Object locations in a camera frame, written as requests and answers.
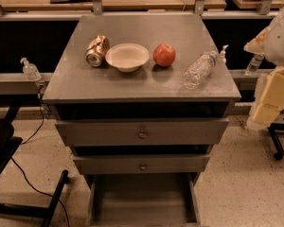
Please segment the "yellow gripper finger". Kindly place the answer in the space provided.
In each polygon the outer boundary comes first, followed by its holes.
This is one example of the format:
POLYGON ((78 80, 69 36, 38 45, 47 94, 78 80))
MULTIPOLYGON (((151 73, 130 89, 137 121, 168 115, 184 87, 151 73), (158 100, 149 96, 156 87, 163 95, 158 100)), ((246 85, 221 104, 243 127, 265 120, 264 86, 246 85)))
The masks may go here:
POLYGON ((269 127, 284 110, 284 66, 257 79, 255 101, 247 119, 247 128, 260 131, 269 127))
POLYGON ((266 35, 268 32, 268 28, 265 27, 263 30, 261 30, 258 35, 248 42, 244 47, 243 50, 246 52, 250 52, 253 54, 264 54, 264 45, 266 41, 266 35))

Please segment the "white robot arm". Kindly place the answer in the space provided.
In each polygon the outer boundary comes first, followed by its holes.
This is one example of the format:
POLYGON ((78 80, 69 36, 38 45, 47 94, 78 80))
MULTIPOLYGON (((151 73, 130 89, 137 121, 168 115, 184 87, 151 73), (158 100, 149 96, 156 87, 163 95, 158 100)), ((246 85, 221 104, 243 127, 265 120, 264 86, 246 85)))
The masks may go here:
POLYGON ((243 49, 275 65, 270 74, 259 76, 255 102, 247 120, 249 129, 260 131, 269 127, 284 110, 284 7, 243 49))

